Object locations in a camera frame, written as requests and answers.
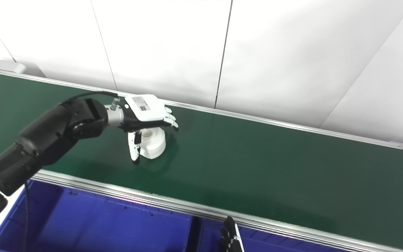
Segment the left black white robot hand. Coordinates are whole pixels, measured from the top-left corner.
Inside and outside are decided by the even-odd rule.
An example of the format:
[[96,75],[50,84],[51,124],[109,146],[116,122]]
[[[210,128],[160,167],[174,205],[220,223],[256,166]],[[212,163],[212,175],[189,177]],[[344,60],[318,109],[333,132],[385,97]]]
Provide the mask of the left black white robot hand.
[[176,117],[157,96],[141,94],[120,99],[122,120],[119,128],[127,133],[128,149],[134,165],[140,162],[142,130],[157,127],[172,127],[179,130]]

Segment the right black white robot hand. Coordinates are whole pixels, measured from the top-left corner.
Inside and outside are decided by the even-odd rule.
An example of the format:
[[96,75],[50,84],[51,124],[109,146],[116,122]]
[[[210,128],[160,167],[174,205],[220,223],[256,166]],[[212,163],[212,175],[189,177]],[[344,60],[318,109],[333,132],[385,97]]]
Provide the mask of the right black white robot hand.
[[221,233],[219,238],[221,252],[244,252],[238,225],[231,216],[226,217],[219,231]]

